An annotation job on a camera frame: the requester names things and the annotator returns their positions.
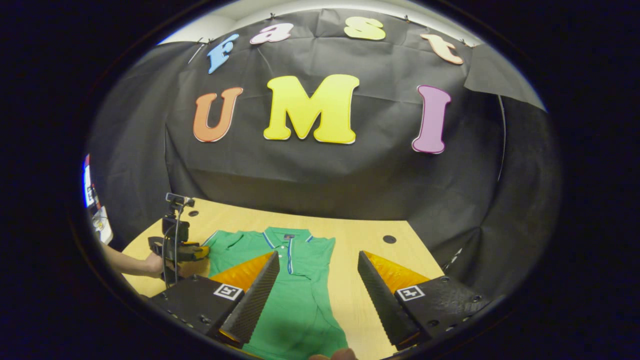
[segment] black backdrop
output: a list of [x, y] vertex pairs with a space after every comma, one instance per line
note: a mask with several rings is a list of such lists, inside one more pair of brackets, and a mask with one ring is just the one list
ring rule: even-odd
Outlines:
[[[12, 146], [5, 157], [12, 170], [8, 189], [19, 198], [8, 224], [18, 241], [5, 242], [16, 251], [3, 263], [11, 310], [3, 317], [3, 357], [196, 355], [103, 287], [69, 241], [74, 234], [60, 208], [69, 199], [81, 204], [77, 164], [89, 123], [74, 117], [79, 103], [124, 49], [190, 4], [20, 2], [7, 9], [12, 16], [5, 25], [13, 27], [5, 52], [12, 54], [5, 56], [8, 118], [15, 127], [3, 146]], [[455, 4], [505, 34], [544, 70], [538, 81], [552, 94], [550, 112], [561, 119], [556, 127], [568, 184], [554, 241], [514, 294], [515, 312], [445, 358], [630, 357], [637, 320], [629, 272], [638, 200], [637, 122], [630, 121], [636, 103], [633, 11], [612, 2]]]
[[[386, 38], [347, 37], [344, 24], [352, 16], [379, 20]], [[249, 43], [261, 29], [283, 22], [294, 24], [290, 38]], [[425, 32], [454, 44], [464, 64], [436, 55], [419, 36]], [[208, 74], [206, 54], [234, 33], [240, 37], [227, 62]], [[408, 220], [447, 275], [491, 296], [512, 291], [545, 248], [560, 200], [551, 121], [533, 105], [465, 88], [465, 82], [480, 82], [470, 73], [495, 68], [490, 61], [474, 64], [476, 49], [403, 19], [345, 9], [281, 15], [200, 47], [179, 42], [153, 48], [97, 113], [88, 152], [100, 201], [123, 240], [115, 246], [160, 218], [163, 195], [174, 192], [300, 215]], [[354, 144], [295, 135], [264, 139], [270, 79], [296, 76], [310, 96], [331, 74], [360, 80], [351, 103]], [[485, 88], [525, 87], [513, 76], [483, 80]], [[419, 85], [452, 98], [441, 154], [411, 148], [420, 130]], [[215, 143], [199, 142], [193, 135], [195, 99], [235, 86], [244, 90], [228, 133]], [[211, 104], [210, 124], [221, 105]]]

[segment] wooden table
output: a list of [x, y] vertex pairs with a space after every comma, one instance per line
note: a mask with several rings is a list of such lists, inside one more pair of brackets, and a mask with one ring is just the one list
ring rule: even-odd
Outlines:
[[[195, 217], [188, 216], [197, 210]], [[381, 359], [393, 355], [393, 347], [385, 334], [369, 294], [358, 274], [358, 252], [366, 250], [399, 263], [433, 279], [443, 276], [433, 256], [406, 221], [343, 220], [303, 217], [239, 208], [196, 199], [194, 208], [185, 208], [181, 220], [188, 221], [189, 241], [202, 244], [216, 230], [264, 231], [267, 227], [308, 229], [318, 238], [335, 238], [328, 291], [333, 315], [344, 330], [349, 347], [359, 360]], [[161, 220], [133, 240], [123, 253], [145, 259], [149, 255], [147, 238], [162, 236]], [[385, 235], [397, 241], [385, 243]], [[186, 274], [207, 276], [209, 262], [183, 263]], [[164, 290], [164, 282], [149, 277], [124, 275], [140, 294], [152, 297]]]

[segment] letter m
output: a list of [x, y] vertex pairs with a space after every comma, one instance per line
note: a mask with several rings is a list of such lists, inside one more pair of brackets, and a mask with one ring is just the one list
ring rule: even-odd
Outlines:
[[271, 118], [264, 137], [269, 140], [288, 139], [291, 130], [285, 122], [289, 114], [298, 138], [304, 139], [321, 115], [320, 125], [314, 131], [316, 140], [353, 143], [356, 134], [351, 130], [351, 95], [359, 84], [360, 80], [351, 75], [329, 75], [310, 98], [295, 76], [271, 79], [267, 83], [273, 91]]

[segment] human arm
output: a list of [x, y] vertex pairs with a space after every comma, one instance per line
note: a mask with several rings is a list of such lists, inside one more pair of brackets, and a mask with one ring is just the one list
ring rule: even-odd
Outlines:
[[153, 252], [144, 260], [134, 259], [100, 242], [107, 262], [113, 270], [129, 275], [160, 277], [163, 271], [162, 258]]

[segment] blue stripe trim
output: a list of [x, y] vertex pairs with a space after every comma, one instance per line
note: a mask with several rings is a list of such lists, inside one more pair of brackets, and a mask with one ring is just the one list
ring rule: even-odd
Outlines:
[[272, 249], [275, 249], [276, 247], [273, 246], [271, 241], [269, 241], [269, 238], [267, 237], [267, 234], [266, 233], [262, 233], [262, 235], [264, 236], [264, 239], [267, 241], [267, 244], [269, 244], [269, 247], [271, 247]]
[[293, 263], [291, 261], [291, 248], [293, 247], [293, 239], [289, 239], [289, 273], [293, 274]]
[[208, 245], [208, 244], [209, 244], [209, 242], [211, 241], [211, 239], [213, 239], [213, 237], [214, 237], [214, 236], [216, 236], [216, 234], [217, 234], [217, 233], [218, 233], [218, 230], [216, 230], [216, 232], [215, 232], [215, 233], [213, 233], [213, 235], [211, 235], [211, 236], [207, 239], [207, 241], [205, 241], [205, 242], [204, 242], [204, 244], [202, 244], [201, 246], [209, 246], [209, 245]]

